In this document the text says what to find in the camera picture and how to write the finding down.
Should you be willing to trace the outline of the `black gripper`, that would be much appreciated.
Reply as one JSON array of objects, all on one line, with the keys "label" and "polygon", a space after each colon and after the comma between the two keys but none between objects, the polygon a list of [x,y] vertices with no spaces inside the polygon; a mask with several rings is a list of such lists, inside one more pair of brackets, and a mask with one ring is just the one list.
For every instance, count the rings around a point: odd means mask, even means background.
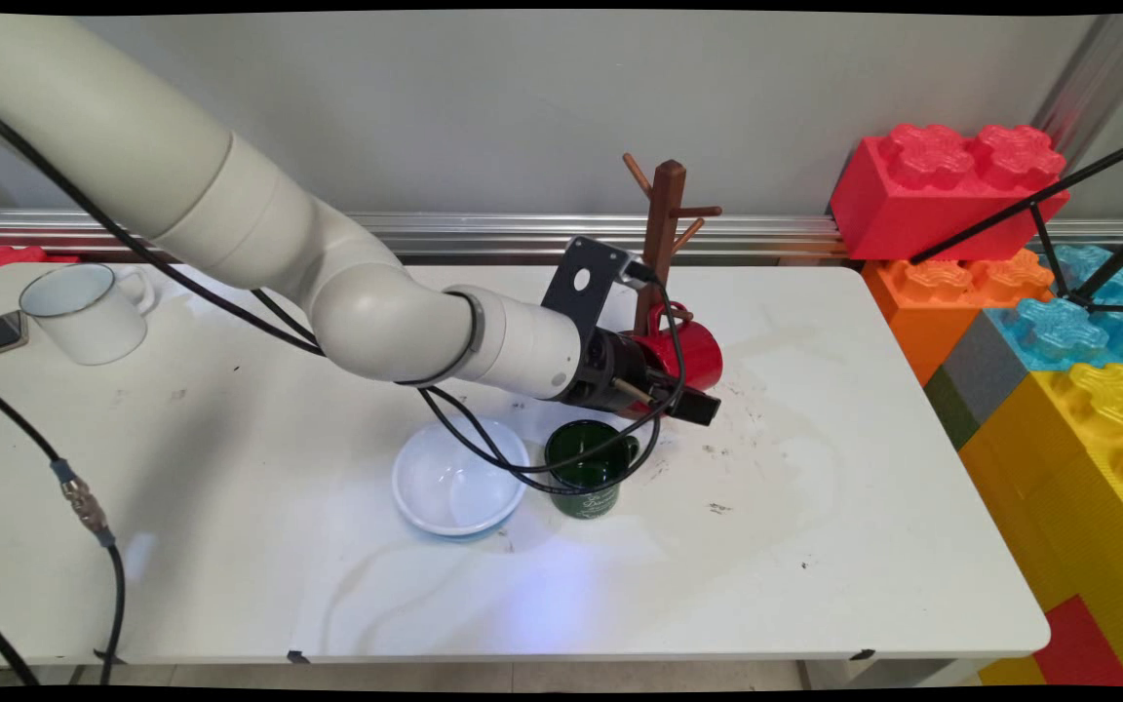
[{"label": "black gripper", "polygon": [[633,338],[601,328],[593,329],[559,401],[621,417],[642,417],[664,403],[664,416],[700,426],[712,423],[721,405],[718,396],[678,385]]}]

